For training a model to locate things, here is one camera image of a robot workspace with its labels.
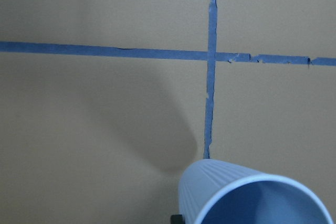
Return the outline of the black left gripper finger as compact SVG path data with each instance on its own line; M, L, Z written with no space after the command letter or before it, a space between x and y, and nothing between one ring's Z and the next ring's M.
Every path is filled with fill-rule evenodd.
M184 219L182 215L171 215L170 224L184 224Z

